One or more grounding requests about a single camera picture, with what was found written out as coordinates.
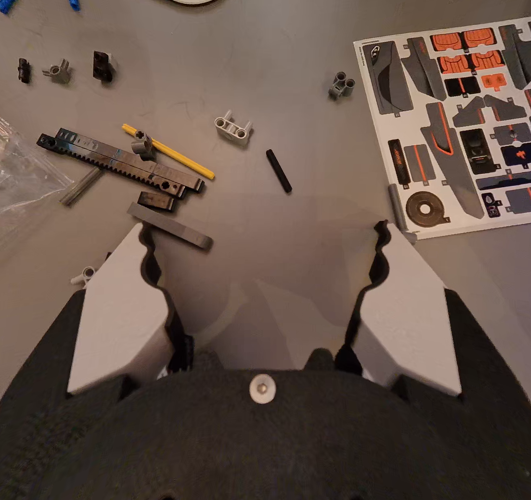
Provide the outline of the light grey double-hole lego connector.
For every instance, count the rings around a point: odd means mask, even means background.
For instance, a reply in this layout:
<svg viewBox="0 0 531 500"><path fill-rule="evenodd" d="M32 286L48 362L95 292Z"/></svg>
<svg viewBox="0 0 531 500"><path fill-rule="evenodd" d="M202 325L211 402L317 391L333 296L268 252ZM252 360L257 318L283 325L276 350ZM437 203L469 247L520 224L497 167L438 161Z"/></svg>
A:
<svg viewBox="0 0 531 500"><path fill-rule="evenodd" d="M218 134L229 142L241 147L248 145L253 129L251 121L248 121L244 126L237 125L233 120L232 111L229 110L224 116L215 118L214 125Z"/></svg>

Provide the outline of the clear plastic bag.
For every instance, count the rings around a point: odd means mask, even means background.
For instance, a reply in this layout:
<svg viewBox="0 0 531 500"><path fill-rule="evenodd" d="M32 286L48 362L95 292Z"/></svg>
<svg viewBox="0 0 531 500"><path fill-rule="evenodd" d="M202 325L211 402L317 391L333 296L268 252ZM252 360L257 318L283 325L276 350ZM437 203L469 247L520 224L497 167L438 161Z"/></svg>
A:
<svg viewBox="0 0 531 500"><path fill-rule="evenodd" d="M1 119L1 253L41 227L73 181Z"/></svg>

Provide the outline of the grey lego axle connector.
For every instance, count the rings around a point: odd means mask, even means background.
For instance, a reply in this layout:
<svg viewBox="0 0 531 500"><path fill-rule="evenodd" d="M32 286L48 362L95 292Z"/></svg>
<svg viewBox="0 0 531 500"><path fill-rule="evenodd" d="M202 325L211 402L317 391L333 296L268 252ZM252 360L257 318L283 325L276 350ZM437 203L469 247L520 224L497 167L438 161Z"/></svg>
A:
<svg viewBox="0 0 531 500"><path fill-rule="evenodd" d="M152 138L142 130L134 132L131 149L142 161L151 162L156 160L156 148L153 145Z"/></svg>

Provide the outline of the grey angled lego connector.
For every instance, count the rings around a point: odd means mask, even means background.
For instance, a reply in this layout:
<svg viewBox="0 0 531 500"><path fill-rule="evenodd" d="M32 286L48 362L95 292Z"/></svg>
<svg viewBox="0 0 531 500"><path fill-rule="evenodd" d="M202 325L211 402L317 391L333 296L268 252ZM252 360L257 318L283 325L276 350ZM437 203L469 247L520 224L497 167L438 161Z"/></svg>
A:
<svg viewBox="0 0 531 500"><path fill-rule="evenodd" d="M49 78L53 83L60 85L68 85L71 81L70 63L67 59L62 59L57 64L52 64L47 69L43 69L42 73Z"/></svg>

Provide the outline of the light grey lego pin connector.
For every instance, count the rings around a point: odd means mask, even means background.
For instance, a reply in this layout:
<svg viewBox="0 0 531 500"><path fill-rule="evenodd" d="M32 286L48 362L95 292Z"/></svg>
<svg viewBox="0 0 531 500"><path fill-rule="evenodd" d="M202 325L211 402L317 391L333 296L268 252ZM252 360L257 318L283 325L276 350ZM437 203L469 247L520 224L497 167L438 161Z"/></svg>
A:
<svg viewBox="0 0 531 500"><path fill-rule="evenodd" d="M70 279L70 284L73 286L82 285L84 288L91 278L95 275L97 268L93 266L86 266L83 268L82 272L77 276Z"/></svg>

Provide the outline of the short black lego beam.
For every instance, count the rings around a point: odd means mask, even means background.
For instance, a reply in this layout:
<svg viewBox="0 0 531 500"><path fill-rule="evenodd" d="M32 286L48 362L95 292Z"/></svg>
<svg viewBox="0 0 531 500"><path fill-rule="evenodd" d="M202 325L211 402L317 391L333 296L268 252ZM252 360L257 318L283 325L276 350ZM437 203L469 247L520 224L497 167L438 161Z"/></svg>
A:
<svg viewBox="0 0 531 500"><path fill-rule="evenodd" d="M176 208L176 199L165 193L142 191L137 199L137 204L152 210L173 213Z"/></svg>

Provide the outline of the short black lego axle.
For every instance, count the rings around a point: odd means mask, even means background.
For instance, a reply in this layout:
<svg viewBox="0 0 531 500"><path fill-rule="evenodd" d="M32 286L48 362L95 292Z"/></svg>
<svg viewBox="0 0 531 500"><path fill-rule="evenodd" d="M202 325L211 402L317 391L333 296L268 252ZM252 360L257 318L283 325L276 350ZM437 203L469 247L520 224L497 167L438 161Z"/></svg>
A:
<svg viewBox="0 0 531 500"><path fill-rule="evenodd" d="M276 177L278 178L284 192L290 194L292 192L292 186L289 183L289 180L282 169L278 159L276 158L274 152L271 149L266 151L266 158L268 159L273 171L275 172Z"/></svg>

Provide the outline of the black lego connector block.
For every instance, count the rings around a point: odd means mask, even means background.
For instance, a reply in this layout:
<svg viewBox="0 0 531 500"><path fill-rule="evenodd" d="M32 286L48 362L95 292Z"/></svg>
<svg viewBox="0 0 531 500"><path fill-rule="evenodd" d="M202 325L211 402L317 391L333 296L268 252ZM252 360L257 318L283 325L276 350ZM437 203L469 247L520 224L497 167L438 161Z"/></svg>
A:
<svg viewBox="0 0 531 500"><path fill-rule="evenodd" d="M112 83L114 66L110 54L102 51L93 52L92 76L102 83Z"/></svg>

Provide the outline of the yellow lego axle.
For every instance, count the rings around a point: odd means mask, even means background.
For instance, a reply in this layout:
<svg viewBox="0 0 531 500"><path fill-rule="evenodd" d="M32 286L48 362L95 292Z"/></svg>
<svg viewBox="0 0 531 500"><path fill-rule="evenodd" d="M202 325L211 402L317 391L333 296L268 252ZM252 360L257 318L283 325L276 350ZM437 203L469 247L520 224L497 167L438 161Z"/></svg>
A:
<svg viewBox="0 0 531 500"><path fill-rule="evenodd" d="M123 124L122 125L122 130L125 131L127 134L131 135L133 137L133 134L134 132L136 132L137 129L135 129L134 127L128 125L128 124ZM170 157L171 159L174 159L176 160L177 162L181 163L182 165L185 165L186 167L192 169L193 171L197 172L198 174L208 178L209 180L214 180L215 179L215 174L213 171L205 168L204 166L196 163L195 161L187 158L186 156L184 156L183 154L173 150L173 149L170 149L169 147L167 147L166 145L162 144L161 142L157 141L157 140L154 140L152 139L152 143L154 145L154 147L156 148L156 151L158 152L161 152L163 154L165 154L166 156Z"/></svg>

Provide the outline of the dark grey double lego connector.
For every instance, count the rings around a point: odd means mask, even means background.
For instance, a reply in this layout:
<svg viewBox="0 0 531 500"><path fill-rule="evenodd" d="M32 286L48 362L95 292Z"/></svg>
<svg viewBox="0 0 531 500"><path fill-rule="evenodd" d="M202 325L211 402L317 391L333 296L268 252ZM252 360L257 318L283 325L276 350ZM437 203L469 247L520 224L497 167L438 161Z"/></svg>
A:
<svg viewBox="0 0 531 500"><path fill-rule="evenodd" d="M347 74L339 71L335 74L334 81L328 90L328 97L334 101L351 96L355 87L355 80L348 78Z"/></svg>

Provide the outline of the grey lego beam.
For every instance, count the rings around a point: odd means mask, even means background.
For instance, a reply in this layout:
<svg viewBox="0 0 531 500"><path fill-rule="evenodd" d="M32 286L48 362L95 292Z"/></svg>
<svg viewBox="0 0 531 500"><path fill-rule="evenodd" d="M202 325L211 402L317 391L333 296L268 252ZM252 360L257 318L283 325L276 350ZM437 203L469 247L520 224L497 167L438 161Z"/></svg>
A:
<svg viewBox="0 0 531 500"><path fill-rule="evenodd" d="M202 250L208 251L214 243L213 239L209 236L204 235L193 228L185 226L169 218L168 216L165 216L159 212L155 212L146 206L137 203L131 203L127 213L144 223L165 231L166 233L180 238L189 244L195 245Z"/></svg>

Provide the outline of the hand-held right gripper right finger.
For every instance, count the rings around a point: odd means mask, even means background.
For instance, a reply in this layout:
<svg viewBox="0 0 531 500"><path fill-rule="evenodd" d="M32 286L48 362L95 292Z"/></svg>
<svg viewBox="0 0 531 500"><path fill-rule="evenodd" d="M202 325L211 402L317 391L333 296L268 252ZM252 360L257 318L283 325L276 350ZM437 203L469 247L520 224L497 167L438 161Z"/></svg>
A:
<svg viewBox="0 0 531 500"><path fill-rule="evenodd" d="M394 224L382 220L374 230L369 284L357 295L335 369L368 373L388 388L407 376L458 396L461 382L443 281Z"/></svg>

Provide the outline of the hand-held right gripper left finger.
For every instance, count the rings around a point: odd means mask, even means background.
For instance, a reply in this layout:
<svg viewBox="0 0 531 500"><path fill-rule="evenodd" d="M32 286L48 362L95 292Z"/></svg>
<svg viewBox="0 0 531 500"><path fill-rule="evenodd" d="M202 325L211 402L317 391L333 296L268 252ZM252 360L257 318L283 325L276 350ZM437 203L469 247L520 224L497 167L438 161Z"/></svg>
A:
<svg viewBox="0 0 531 500"><path fill-rule="evenodd" d="M137 223L84 289L68 393L118 376L142 385L164 369L192 368L193 338L160 276L150 228Z"/></svg>

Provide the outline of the lego sticker sheet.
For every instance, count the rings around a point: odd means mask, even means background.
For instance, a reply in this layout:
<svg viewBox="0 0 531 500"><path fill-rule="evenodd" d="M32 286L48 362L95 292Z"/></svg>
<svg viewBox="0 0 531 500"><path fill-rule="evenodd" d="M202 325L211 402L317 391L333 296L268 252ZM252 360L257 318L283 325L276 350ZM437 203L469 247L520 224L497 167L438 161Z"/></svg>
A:
<svg viewBox="0 0 531 500"><path fill-rule="evenodd" d="M353 45L408 231L529 225L530 17Z"/></svg>

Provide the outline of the grey lego axle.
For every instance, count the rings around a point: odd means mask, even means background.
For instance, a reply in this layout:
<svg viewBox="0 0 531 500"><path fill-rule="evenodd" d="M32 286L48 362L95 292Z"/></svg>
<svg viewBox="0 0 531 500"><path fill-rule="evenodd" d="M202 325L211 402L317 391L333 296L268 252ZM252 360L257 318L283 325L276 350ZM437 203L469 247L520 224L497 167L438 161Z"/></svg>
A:
<svg viewBox="0 0 531 500"><path fill-rule="evenodd" d="M102 175L102 168L93 167L83 178L70 185L58 203L65 207L73 205Z"/></svg>
<svg viewBox="0 0 531 500"><path fill-rule="evenodd" d="M408 240L411 245L415 245L417 242L417 235L408 231L406 224L406 218L402 208L402 203L400 201L400 196L398 192L398 187L396 184L388 185L388 193L390 198L390 203L395 217L395 225L398 230L402 232L404 237Z"/></svg>

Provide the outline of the black gear rack beams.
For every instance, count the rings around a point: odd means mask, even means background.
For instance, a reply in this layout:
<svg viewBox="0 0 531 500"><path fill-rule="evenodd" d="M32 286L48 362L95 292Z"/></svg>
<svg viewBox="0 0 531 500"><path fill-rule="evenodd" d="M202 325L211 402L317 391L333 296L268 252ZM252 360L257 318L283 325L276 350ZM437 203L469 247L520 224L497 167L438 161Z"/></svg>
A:
<svg viewBox="0 0 531 500"><path fill-rule="evenodd" d="M139 156L132 152L115 148L98 140L77 134L70 130L61 128L55 138L67 143L77 145L96 153L101 153L113 159L123 161L136 168L150 169L156 175L168 178L173 182L182 184L186 187L186 192L201 193L204 189L205 182L202 178L185 172L178 171L165 165L158 164L155 161L142 161Z"/></svg>

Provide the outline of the black lego gear rack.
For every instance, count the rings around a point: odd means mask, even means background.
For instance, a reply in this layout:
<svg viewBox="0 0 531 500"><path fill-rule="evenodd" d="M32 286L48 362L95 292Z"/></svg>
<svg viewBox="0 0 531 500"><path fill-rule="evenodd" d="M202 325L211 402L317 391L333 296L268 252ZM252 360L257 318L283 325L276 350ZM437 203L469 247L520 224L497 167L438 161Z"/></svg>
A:
<svg viewBox="0 0 531 500"><path fill-rule="evenodd" d="M124 177L134 179L144 185L152 186L176 198L183 198L186 194L186 187L172 180L156 175L150 169L136 168L132 165L105 156L101 153L88 150L86 148L67 143L63 140L53 138L46 134L41 134L36 145L61 155L67 155L79 159L85 163L97 166L98 168L114 172Z"/></svg>

